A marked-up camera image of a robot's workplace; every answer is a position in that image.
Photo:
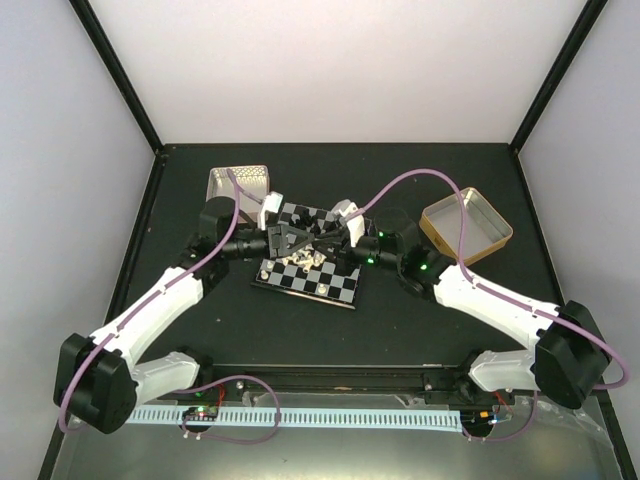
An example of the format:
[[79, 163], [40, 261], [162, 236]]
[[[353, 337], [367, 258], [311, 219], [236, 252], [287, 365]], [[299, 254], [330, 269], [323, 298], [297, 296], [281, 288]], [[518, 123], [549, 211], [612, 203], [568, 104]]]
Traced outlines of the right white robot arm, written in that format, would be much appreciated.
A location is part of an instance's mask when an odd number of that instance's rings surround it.
[[392, 269], [409, 293], [463, 312], [519, 344], [515, 351], [480, 352], [457, 374], [456, 394], [467, 403], [497, 390], [529, 390], [576, 410], [611, 363], [602, 337], [586, 327], [593, 319], [586, 306], [541, 302], [472, 274], [429, 248], [407, 216], [374, 234], [360, 220], [337, 220], [316, 234], [313, 245], [345, 271]]

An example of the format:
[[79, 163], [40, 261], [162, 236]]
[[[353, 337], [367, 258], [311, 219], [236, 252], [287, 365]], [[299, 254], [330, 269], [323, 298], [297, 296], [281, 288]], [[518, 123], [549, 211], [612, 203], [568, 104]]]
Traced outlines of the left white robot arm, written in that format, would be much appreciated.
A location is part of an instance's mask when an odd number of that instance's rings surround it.
[[277, 258], [285, 231], [276, 222], [284, 200], [271, 192], [259, 203], [256, 223], [239, 224], [237, 198], [206, 202], [199, 226], [176, 261], [139, 300], [92, 334], [62, 344], [54, 387], [58, 425], [70, 432], [70, 415], [109, 434], [133, 410], [169, 393], [207, 397], [214, 388], [211, 360], [189, 347], [142, 362], [152, 343], [228, 274], [235, 259]]

